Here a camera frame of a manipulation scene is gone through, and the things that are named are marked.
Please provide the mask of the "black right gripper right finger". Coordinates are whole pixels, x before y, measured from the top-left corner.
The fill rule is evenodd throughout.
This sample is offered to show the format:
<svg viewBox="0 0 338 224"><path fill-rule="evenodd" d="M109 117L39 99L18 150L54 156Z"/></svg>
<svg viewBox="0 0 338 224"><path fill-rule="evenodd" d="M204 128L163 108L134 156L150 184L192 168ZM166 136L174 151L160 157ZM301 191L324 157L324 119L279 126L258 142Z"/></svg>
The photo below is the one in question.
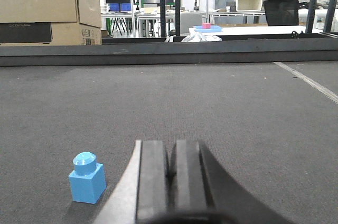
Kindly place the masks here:
<svg viewBox="0 0 338 224"><path fill-rule="evenodd" d="M290 223L240 185L203 142L178 140L171 157L175 210L211 214L216 223Z"/></svg>

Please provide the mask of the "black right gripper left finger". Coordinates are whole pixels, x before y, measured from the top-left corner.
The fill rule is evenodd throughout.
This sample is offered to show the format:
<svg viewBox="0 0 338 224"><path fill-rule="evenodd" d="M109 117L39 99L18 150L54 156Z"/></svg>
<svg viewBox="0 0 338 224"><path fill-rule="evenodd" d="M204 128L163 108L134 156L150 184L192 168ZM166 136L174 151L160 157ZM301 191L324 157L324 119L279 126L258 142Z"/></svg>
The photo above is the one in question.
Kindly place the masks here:
<svg viewBox="0 0 338 224"><path fill-rule="evenodd" d="M168 207L162 141L137 140L129 163L93 223L149 223Z"/></svg>

